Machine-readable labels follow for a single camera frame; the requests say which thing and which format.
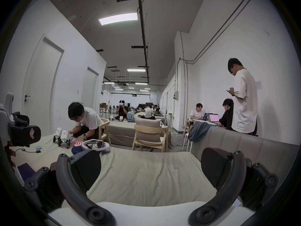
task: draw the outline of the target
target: person wearing vr headset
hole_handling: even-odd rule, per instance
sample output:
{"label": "person wearing vr headset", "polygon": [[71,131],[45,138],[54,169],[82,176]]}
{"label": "person wearing vr headset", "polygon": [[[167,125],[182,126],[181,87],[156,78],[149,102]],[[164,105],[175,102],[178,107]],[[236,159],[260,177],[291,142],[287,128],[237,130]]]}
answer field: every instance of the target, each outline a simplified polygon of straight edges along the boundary
{"label": "person wearing vr headset", "polygon": [[76,137],[76,142],[99,138],[99,126],[103,121],[99,115],[91,108],[84,107],[79,102],[72,102],[68,107],[68,116],[76,122],[76,126],[70,131]]}
{"label": "person wearing vr headset", "polygon": [[124,103],[125,103],[124,100],[120,100],[119,101],[119,106],[118,106],[118,109],[116,111],[116,113],[118,114],[118,116],[115,117],[116,120],[119,120],[120,116],[123,116],[123,119],[127,120],[126,114],[128,113],[129,108],[126,107],[124,105]]}

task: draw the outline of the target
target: white t-shirt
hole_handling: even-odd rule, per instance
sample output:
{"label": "white t-shirt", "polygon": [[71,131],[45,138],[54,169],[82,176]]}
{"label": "white t-shirt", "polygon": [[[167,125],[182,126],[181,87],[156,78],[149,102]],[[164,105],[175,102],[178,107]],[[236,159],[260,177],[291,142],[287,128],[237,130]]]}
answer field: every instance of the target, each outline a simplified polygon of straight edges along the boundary
{"label": "white t-shirt", "polygon": [[95,130],[97,129],[97,127],[103,124],[103,121],[99,118],[99,115],[97,115],[95,110],[89,107],[84,107],[84,109],[85,109],[84,118],[80,122],[76,122],[77,126],[83,124],[84,126],[88,127],[89,130]]}
{"label": "white t-shirt", "polygon": [[151,115],[152,115],[152,113],[153,113],[153,109],[147,107],[147,108],[145,108],[145,115],[144,115],[144,117],[145,118],[150,118]]}
{"label": "white t-shirt", "polygon": [[202,116],[205,115],[205,110],[202,109],[200,112],[197,112],[197,111],[194,109],[194,110],[192,110],[192,111],[190,112],[190,115],[192,115],[193,117],[200,118],[200,117],[202,117]]}
{"label": "white t-shirt", "polygon": [[236,73],[234,94],[232,129],[251,133],[255,130],[258,104],[256,82],[248,70],[242,69]]}

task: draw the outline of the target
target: black t-shirt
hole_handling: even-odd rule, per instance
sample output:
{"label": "black t-shirt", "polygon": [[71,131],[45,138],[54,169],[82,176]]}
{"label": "black t-shirt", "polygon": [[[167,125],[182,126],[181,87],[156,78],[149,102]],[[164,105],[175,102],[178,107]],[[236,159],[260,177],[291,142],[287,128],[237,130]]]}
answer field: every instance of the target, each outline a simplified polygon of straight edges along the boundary
{"label": "black t-shirt", "polygon": [[228,130],[232,130],[232,119],[233,119],[233,106],[226,110],[219,122],[226,127]]}
{"label": "black t-shirt", "polygon": [[[129,108],[128,108],[128,107],[124,106],[124,108],[126,109],[127,112],[129,111]],[[118,116],[123,116],[123,118],[126,118],[126,113],[124,113],[122,107],[119,108]]]}

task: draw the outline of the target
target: laptop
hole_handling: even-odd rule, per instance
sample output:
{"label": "laptop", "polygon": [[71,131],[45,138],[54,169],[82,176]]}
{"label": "laptop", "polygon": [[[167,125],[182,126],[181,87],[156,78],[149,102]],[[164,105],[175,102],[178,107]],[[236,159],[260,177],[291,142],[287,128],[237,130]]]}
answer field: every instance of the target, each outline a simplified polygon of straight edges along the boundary
{"label": "laptop", "polygon": [[209,117],[212,123],[217,124],[219,122],[218,114],[209,114]]}

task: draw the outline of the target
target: mattress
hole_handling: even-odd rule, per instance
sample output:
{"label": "mattress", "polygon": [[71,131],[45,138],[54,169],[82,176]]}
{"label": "mattress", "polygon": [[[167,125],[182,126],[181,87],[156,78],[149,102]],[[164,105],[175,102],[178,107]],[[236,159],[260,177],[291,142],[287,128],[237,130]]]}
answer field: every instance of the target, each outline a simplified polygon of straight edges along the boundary
{"label": "mattress", "polygon": [[[58,147],[53,136],[42,137],[37,145],[41,153],[17,151],[12,158],[17,166],[28,163],[37,171],[57,160],[60,153],[71,156],[71,148]],[[191,153],[150,153],[111,147],[101,155],[101,172],[87,196],[93,202],[114,202],[135,206],[166,206],[192,201],[209,201],[216,189],[201,170],[201,163]]]}

